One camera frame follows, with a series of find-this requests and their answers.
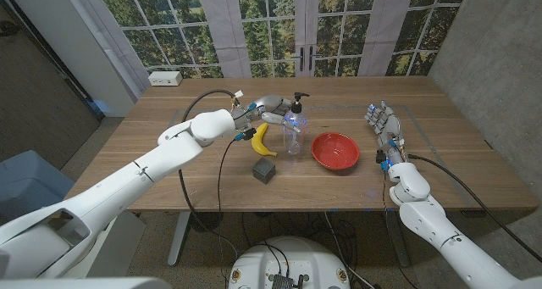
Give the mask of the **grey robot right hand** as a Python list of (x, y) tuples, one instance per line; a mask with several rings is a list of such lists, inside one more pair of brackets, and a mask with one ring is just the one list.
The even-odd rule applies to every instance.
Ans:
[(370, 124), (377, 137), (379, 150), (378, 162), (387, 160), (391, 164), (407, 162), (403, 145), (404, 137), (401, 130), (401, 122), (395, 115), (394, 110), (385, 104), (380, 106), (370, 104), (365, 115), (365, 120)]

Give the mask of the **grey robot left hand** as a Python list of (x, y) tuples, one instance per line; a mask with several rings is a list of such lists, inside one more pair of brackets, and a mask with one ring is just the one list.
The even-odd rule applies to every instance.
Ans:
[(279, 95), (267, 95), (250, 103), (247, 108), (233, 112), (235, 128), (245, 131), (252, 121), (263, 120), (268, 124), (282, 125), (294, 132), (300, 132), (299, 126), (289, 122), (285, 115), (291, 110), (293, 102)]

